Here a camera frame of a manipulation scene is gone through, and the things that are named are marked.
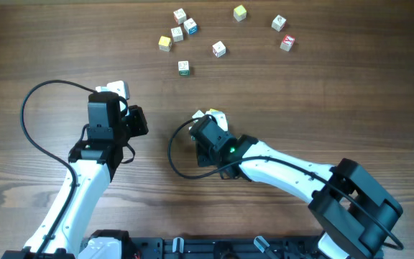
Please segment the white block moved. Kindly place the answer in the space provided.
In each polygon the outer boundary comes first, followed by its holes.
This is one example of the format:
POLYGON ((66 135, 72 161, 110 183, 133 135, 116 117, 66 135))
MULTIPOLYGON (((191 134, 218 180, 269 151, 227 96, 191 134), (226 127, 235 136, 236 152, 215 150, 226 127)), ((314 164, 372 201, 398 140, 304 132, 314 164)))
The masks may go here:
POLYGON ((199 120, 200 118, 202 118, 202 117, 204 117, 205 116, 205 114, 201 111, 201 110, 198 110, 193 116, 192 116, 192 118, 194 119, 194 121, 197 121, 197 120, 199 120))

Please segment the white block red edge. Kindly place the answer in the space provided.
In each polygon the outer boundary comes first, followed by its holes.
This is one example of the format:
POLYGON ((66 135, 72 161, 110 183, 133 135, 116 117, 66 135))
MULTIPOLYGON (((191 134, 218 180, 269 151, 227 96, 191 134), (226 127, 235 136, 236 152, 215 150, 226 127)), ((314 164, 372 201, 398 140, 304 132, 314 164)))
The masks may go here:
POLYGON ((180 42, 184 40, 183 31, 181 27, 174 27, 171 29, 173 42, 180 42))

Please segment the yellow top wooden block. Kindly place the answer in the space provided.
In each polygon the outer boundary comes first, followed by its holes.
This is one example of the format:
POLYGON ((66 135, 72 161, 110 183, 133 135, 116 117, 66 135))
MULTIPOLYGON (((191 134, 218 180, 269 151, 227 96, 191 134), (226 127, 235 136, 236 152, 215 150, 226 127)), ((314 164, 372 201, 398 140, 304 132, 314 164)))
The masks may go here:
POLYGON ((216 110, 216 109, 209 109, 209 110, 206 112, 206 114, 212 114, 212 113, 216 113, 216 112, 220 112, 220 111, 218 111, 218 110, 216 110))

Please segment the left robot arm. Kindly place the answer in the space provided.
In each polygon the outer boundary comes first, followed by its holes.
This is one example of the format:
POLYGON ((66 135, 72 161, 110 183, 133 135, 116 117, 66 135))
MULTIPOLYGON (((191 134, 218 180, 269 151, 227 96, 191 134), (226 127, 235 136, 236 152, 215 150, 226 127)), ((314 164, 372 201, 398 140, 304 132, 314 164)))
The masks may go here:
POLYGON ((112 91, 88 97, 88 124, 65 161, 67 176, 42 224, 21 250, 4 258, 77 258, 86 227, 116 169, 125 163, 129 139, 147 134, 142 109, 112 91))

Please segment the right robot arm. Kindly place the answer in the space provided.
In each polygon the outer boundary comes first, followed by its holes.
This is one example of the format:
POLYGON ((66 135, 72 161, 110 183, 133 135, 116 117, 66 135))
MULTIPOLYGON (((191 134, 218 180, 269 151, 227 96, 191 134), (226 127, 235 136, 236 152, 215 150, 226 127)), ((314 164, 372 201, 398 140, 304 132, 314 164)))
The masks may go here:
POLYGON ((317 248, 329 258, 373 258, 403 214, 397 200, 353 160, 304 161, 255 137, 236 138, 209 116, 198 119, 190 135, 199 166, 214 165, 222 177, 266 183, 307 203, 324 231, 317 248))

